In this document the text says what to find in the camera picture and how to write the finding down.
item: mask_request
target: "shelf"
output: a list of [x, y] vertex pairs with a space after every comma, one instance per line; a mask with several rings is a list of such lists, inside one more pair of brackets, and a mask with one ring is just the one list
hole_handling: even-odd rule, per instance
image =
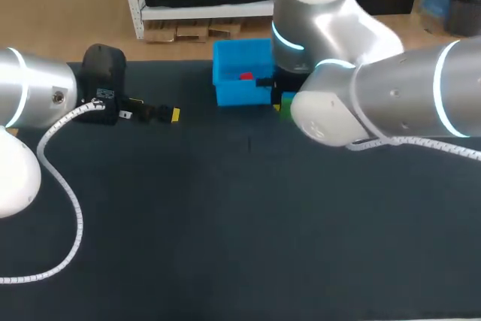
[[144, 0], [139, 0], [139, 4], [141, 6], [142, 20], [269, 17], [274, 12], [274, 1], [272, 0], [240, 5], [198, 8], [149, 8], [145, 5]]
[[128, 0], [128, 2], [137, 39], [144, 39], [145, 20], [270, 17], [274, 13], [274, 0], [199, 8], [149, 8], [145, 5], [145, 0]]

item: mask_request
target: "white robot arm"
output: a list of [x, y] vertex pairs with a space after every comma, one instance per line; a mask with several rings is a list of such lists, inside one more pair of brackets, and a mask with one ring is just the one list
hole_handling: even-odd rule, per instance
[[481, 136], [481, 39], [404, 52], [398, 36], [355, 0], [274, 4], [275, 61], [306, 74], [291, 113], [308, 137], [353, 150], [411, 143], [451, 151], [426, 138]]
[[26, 208], [40, 188], [33, 152], [5, 128], [47, 129], [77, 104], [73, 71], [61, 62], [0, 50], [0, 218]]
[[[77, 197], [60, 173], [47, 161], [44, 148], [49, 139], [71, 119], [89, 111], [101, 111], [94, 101], [76, 108], [77, 81], [65, 63], [23, 56], [15, 49], [0, 50], [0, 219], [29, 206], [40, 189], [41, 163], [67, 192], [77, 218], [77, 234], [69, 254], [55, 268], [24, 277], [0, 277], [0, 284], [30, 283], [64, 269], [78, 251], [83, 218]], [[37, 156], [6, 128], [48, 128], [39, 142]]]

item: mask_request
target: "blue container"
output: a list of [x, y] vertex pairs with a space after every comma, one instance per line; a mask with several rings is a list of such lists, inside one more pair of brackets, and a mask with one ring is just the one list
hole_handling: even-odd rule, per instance
[[[252, 73], [254, 80], [241, 80], [244, 73]], [[256, 87], [256, 79], [273, 74], [271, 39], [217, 41], [213, 46], [213, 85], [220, 107], [270, 104], [271, 87]]]

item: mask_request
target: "dark table surface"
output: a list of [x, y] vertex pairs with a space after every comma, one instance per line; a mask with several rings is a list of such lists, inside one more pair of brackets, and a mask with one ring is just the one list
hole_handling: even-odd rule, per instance
[[[85, 237], [61, 274], [0, 286], [2, 320], [481, 316], [481, 164], [320, 146], [269, 107], [218, 109], [210, 67], [129, 64], [128, 94], [180, 106], [178, 124], [74, 123], [52, 140]], [[57, 265], [74, 230], [44, 172], [0, 222], [0, 275]]]

